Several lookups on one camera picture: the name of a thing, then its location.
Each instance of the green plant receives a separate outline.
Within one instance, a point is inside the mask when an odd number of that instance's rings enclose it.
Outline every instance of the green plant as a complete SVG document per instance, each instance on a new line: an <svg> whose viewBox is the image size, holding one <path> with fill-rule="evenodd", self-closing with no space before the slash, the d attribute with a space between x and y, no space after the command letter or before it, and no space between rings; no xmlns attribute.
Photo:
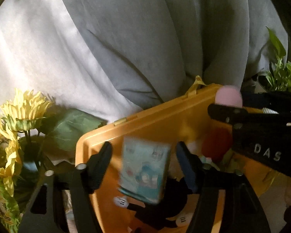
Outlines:
<svg viewBox="0 0 291 233"><path fill-rule="evenodd" d="M277 63L270 64L266 74L266 79L269 82L267 90L291 92L291 62L284 63L282 61L286 56L286 50L275 33L270 28L267 27L267 29L277 58Z"/></svg>

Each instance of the white lettering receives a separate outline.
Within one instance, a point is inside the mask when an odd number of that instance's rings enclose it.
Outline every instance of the white lettering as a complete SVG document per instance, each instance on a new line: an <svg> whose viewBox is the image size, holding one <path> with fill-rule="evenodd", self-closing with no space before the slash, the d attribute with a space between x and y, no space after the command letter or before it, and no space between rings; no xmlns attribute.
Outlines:
<svg viewBox="0 0 291 233"><path fill-rule="evenodd" d="M260 144L255 144L255 153L259 153L261 151L261 145Z"/></svg>
<svg viewBox="0 0 291 233"><path fill-rule="evenodd" d="M263 154L263 156L267 156L269 158L271 156L270 154L271 154L271 150L268 148L266 152Z"/></svg>
<svg viewBox="0 0 291 233"><path fill-rule="evenodd" d="M281 152L276 152L274 160L275 161L279 161L280 160L280 156L281 156Z"/></svg>

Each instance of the orange bin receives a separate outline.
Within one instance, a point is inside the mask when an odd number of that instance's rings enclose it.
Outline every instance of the orange bin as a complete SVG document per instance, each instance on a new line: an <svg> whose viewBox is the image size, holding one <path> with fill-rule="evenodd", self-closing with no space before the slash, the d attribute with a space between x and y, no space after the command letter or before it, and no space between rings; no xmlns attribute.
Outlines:
<svg viewBox="0 0 291 233"><path fill-rule="evenodd" d="M127 226L134 212L119 208L113 203L113 197L122 196L117 190L119 172L122 167L121 153L124 136L138 137L150 141L171 144L178 141L189 144L206 134L215 126L229 125L211 120L207 108L214 103L215 94L220 85L212 84L197 90L194 95L185 95L144 110L132 116L120 119L83 135L77 143L76 165L86 163L91 155L99 152L105 141L111 142L113 156L100 188L91 195L91 202L102 230L105 233L127 233ZM248 180L256 193L260 195L272 182L272 172L268 167L243 157ZM185 232L187 227L169 229L160 232Z"/></svg>

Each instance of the light blue package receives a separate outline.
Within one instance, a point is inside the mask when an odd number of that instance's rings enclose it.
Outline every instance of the light blue package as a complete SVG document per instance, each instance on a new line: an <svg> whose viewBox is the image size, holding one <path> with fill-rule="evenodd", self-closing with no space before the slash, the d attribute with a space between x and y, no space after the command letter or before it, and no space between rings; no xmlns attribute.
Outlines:
<svg viewBox="0 0 291 233"><path fill-rule="evenodd" d="M125 137L119 191L145 203L163 197L170 159L168 144Z"/></svg>

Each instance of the plant pot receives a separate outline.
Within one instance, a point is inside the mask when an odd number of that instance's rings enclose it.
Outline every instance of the plant pot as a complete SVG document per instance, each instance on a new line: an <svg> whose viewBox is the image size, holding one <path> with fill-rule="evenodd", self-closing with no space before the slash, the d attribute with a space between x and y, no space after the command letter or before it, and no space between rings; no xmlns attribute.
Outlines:
<svg viewBox="0 0 291 233"><path fill-rule="evenodd" d="M257 83L255 85L255 93L267 92L268 80L265 75L259 75L257 78Z"/></svg>

